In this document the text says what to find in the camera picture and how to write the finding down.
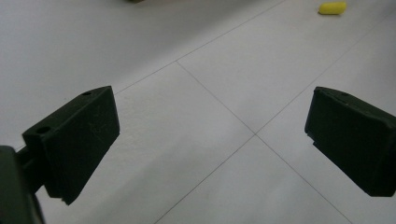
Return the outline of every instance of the tile grout line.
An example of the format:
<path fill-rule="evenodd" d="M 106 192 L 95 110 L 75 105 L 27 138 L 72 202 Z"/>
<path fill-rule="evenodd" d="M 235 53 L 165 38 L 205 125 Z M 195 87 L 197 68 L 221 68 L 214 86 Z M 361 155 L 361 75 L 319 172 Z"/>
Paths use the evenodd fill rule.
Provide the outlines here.
<path fill-rule="evenodd" d="M 159 68 L 159 69 L 155 70 L 154 72 L 150 73 L 149 75 L 147 75 L 147 76 L 145 76 L 145 77 L 142 77 L 142 78 L 140 78 L 139 80 L 137 80 L 136 82 L 132 83 L 131 85 L 129 85 L 129 86 L 123 88 L 123 89 L 120 90 L 120 91 L 117 91 L 117 92 L 115 93 L 115 95 L 121 93 L 122 91 L 125 91 L 126 89 L 132 87 L 134 84 L 136 84 L 136 83 L 138 83 L 138 82 L 140 82 L 140 81 L 146 79 L 147 77 L 150 77 L 150 76 L 154 75 L 155 73 L 157 73 L 157 72 L 159 72 L 160 70 L 164 69 L 165 67 L 171 65 L 172 63 L 176 63 L 176 62 L 179 61 L 180 59 L 182 59 L 182 58 L 184 58 L 184 57 L 187 57 L 188 55 L 194 53 L 196 50 L 201 49 L 201 48 L 205 47 L 206 45 L 208 45 L 208 44 L 214 42 L 215 40 L 217 40 L 217 39 L 219 39 L 219 38 L 221 38 L 221 37 L 227 35 L 228 33 L 232 32 L 233 30 L 235 30 L 235 29 L 237 29 L 237 28 L 239 28 L 239 27 L 241 27 L 241 26 L 243 26 L 244 24 L 246 24 L 246 23 L 248 23 L 248 22 L 250 22 L 250 21 L 253 21 L 254 19 L 256 19 L 257 17 L 259 17 L 259 16 L 262 15 L 263 13 L 265 13 L 265 12 L 267 12 L 267 11 L 273 9 L 274 7 L 279 6 L 280 4 L 282 4 L 282 3 L 286 2 L 286 1 L 288 1 L 288 0 L 282 0 L 282 1 L 278 2 L 278 3 L 276 3 L 275 5 L 273 5 L 273 6 L 269 7 L 269 8 L 267 8 L 267 9 L 265 9 L 264 11 L 260 12 L 259 14 L 255 15 L 255 16 L 249 18 L 249 19 L 247 19 L 246 21 L 243 21 L 242 23 L 236 25 L 236 26 L 235 26 L 234 28 L 232 28 L 231 30 L 226 31 L 225 33 L 223 33 L 223 34 L 221 34 L 221 35 L 219 35 L 219 36 L 216 36 L 215 38 L 213 38 L 213 39 L 207 41 L 206 43 L 204 43 L 203 45 L 197 47 L 196 49 L 193 49 L 193 50 L 191 50 L 190 52 L 187 52 L 186 54 L 184 54 L 184 55 L 178 57 L 178 58 L 175 59 L 174 61 L 172 61 L 172 62 L 170 62 L 170 63 L 167 63 L 166 65 L 162 66 L 161 68 Z"/>
<path fill-rule="evenodd" d="M 362 35 L 358 41 L 356 41 L 356 43 L 354 43 L 351 47 L 349 47 L 349 49 L 347 49 L 344 53 L 342 53 L 340 55 L 340 57 L 338 57 L 332 64 L 330 64 L 327 68 L 325 68 L 323 70 L 323 72 L 321 72 L 317 77 L 314 78 L 314 80 L 312 80 L 302 91 L 300 91 L 295 97 L 293 97 L 282 109 L 280 109 L 280 111 L 278 111 L 270 120 L 268 120 L 257 132 L 259 133 L 262 129 L 265 128 L 265 126 L 267 126 L 274 118 L 276 118 L 286 107 L 288 107 L 292 102 L 294 102 L 295 99 L 297 99 L 297 97 L 299 97 L 301 94 L 303 94 L 304 91 L 306 91 L 316 80 L 318 80 L 320 77 L 323 77 L 323 75 L 329 70 L 331 69 L 338 61 L 340 61 L 347 53 L 349 53 L 356 45 L 358 45 L 364 37 L 366 37 L 368 34 L 370 34 L 374 28 L 380 24 L 381 22 L 383 22 L 389 15 L 391 15 L 395 10 L 391 11 L 388 15 L 386 15 L 382 20 L 380 20 L 379 22 L 377 22 L 370 30 L 368 30 L 364 35 Z"/>
<path fill-rule="evenodd" d="M 303 181 L 305 181 L 312 189 L 314 189 L 326 202 L 328 202 L 338 213 L 340 213 L 350 224 L 353 224 L 353 222 L 351 220 L 349 220 L 349 218 L 347 218 L 346 215 L 344 215 L 344 213 L 342 213 L 340 210 L 338 210 L 338 208 L 336 208 L 334 206 L 334 204 L 332 204 L 326 197 L 323 196 L 323 194 L 321 194 L 314 186 L 312 186 L 300 173 L 298 173 L 288 162 L 286 162 L 276 151 L 274 151 L 264 140 L 262 140 L 262 142 L 268 146 L 283 162 L 285 162 L 289 168 L 294 171 L 294 173 L 296 173 Z"/>
<path fill-rule="evenodd" d="M 239 121 L 241 121 L 252 133 L 253 130 L 251 130 L 244 121 L 242 121 L 238 116 L 235 115 L 235 113 L 227 107 L 226 104 L 224 104 L 213 92 L 211 92 L 204 84 L 202 84 L 189 70 L 187 70 L 183 65 L 181 65 L 179 62 L 176 62 L 184 71 L 186 71 L 192 78 L 195 79 L 195 81 L 198 82 L 212 97 L 214 97 L 219 103 L 221 103 L 228 111 L 230 111 Z"/>
<path fill-rule="evenodd" d="M 250 139 L 252 139 L 254 136 L 256 136 L 256 134 L 253 134 L 241 147 L 239 147 L 235 152 L 233 152 L 230 156 L 227 157 L 227 159 L 225 159 L 225 161 L 223 161 L 218 167 L 216 167 L 212 172 L 210 172 L 209 175 L 207 175 L 203 180 L 201 180 L 194 188 L 192 188 L 186 195 L 184 195 L 177 203 L 175 203 L 171 208 L 169 208 L 162 216 L 160 216 L 160 218 L 158 218 L 157 221 L 155 221 L 153 224 L 157 224 L 159 221 L 161 221 L 161 219 L 163 219 L 164 217 L 166 217 L 166 215 L 169 214 L 169 212 L 171 212 L 178 204 L 180 204 L 185 198 L 187 198 L 187 196 L 189 196 L 193 191 L 195 191 L 202 183 L 204 183 L 211 175 L 213 175 L 213 173 L 215 173 L 225 162 L 227 162 L 227 160 L 229 160 L 236 152 L 239 151 L 239 149 L 241 149 L 248 141 L 250 141 Z"/>

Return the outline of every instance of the screw hole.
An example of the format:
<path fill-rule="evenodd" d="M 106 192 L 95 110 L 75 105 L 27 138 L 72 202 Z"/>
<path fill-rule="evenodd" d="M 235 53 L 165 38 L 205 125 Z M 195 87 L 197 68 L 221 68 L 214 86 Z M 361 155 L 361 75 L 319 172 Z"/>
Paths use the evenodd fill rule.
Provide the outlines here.
<path fill-rule="evenodd" d="M 50 127 L 42 127 L 35 131 L 36 133 L 47 133 L 50 130 Z"/>

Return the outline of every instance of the white tiled floor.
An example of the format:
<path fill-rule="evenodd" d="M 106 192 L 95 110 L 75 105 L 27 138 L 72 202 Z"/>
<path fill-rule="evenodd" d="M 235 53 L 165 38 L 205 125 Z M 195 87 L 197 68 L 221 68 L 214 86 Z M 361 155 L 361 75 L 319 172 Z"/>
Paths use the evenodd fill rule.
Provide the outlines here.
<path fill-rule="evenodd" d="M 75 95 L 112 85 L 121 134 L 55 223 L 394 224 L 312 146 L 312 91 L 396 115 L 396 2 L 8 1 L 0 7 L 0 144 Z"/>

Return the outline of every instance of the yellow sponge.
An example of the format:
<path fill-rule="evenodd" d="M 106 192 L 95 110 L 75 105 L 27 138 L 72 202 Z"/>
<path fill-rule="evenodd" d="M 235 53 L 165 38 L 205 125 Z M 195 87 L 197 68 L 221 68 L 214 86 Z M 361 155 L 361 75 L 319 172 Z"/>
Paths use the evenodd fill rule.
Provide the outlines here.
<path fill-rule="evenodd" d="M 347 8 L 346 2 L 328 2 L 319 7 L 319 14 L 322 15 L 340 15 Z"/>

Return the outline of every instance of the floor tile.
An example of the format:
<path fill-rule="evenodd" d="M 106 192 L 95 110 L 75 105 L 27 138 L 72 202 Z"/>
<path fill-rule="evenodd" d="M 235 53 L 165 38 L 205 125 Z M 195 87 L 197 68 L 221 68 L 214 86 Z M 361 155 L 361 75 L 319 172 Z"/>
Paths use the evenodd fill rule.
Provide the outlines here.
<path fill-rule="evenodd" d="M 48 223 L 154 223 L 253 136 L 176 63 L 116 99 L 120 137 L 79 198 L 38 193 Z"/>
<path fill-rule="evenodd" d="M 122 90 L 283 0 L 132 1 L 2 1 L 1 144 L 20 147 L 76 95 Z"/>
<path fill-rule="evenodd" d="M 285 1 L 179 62 L 257 132 L 396 8 L 350 1 L 329 17 L 317 13 L 320 3 Z"/>
<path fill-rule="evenodd" d="M 316 86 L 348 92 L 396 116 L 396 11 L 286 107 L 259 136 L 353 223 L 393 224 L 396 197 L 369 197 L 314 146 L 304 125 Z"/>
<path fill-rule="evenodd" d="M 159 223 L 349 223 L 253 137 Z"/>

